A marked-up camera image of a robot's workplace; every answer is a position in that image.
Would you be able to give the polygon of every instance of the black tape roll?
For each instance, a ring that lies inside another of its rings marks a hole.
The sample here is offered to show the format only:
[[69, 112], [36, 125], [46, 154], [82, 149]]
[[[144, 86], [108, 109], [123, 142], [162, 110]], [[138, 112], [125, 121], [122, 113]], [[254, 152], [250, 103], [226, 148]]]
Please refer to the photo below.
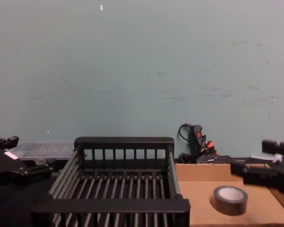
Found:
[[246, 211], [248, 196], [233, 186], [220, 186], [213, 191], [213, 207], [220, 213], [237, 216]]

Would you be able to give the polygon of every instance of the black machinery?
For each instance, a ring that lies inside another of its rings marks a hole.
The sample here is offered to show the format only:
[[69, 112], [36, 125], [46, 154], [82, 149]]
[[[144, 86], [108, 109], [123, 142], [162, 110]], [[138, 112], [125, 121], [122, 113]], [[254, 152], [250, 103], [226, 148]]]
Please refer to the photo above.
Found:
[[49, 178], [53, 168], [47, 163], [26, 166], [17, 156], [6, 151], [17, 146], [19, 137], [0, 138], [0, 185], [14, 184], [25, 186], [31, 182]]

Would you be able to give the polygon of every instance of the black wire basket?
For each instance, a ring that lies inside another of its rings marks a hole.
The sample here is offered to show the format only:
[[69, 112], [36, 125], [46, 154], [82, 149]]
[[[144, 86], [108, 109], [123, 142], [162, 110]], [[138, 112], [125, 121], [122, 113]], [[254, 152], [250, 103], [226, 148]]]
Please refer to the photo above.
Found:
[[80, 137], [74, 147], [46, 198], [30, 208], [35, 227], [189, 226], [172, 138]]

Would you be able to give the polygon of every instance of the cardboard box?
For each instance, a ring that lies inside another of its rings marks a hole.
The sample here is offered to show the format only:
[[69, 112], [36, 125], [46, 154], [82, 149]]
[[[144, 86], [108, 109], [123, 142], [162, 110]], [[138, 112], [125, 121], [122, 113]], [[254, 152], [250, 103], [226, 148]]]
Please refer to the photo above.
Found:
[[[284, 194], [274, 189], [244, 185], [242, 178], [231, 175], [228, 164], [177, 164], [176, 172], [181, 194], [190, 201], [190, 226], [284, 226]], [[248, 194], [246, 213], [227, 216], [214, 209], [210, 203], [213, 191], [223, 185], [241, 188]]]

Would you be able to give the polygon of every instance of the painted wall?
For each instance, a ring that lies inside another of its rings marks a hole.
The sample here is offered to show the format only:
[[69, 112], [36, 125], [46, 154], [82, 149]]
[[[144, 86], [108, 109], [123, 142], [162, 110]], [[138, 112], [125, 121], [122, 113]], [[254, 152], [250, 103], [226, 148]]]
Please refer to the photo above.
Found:
[[284, 140], [284, 0], [0, 0], [0, 136], [184, 122], [233, 156]]

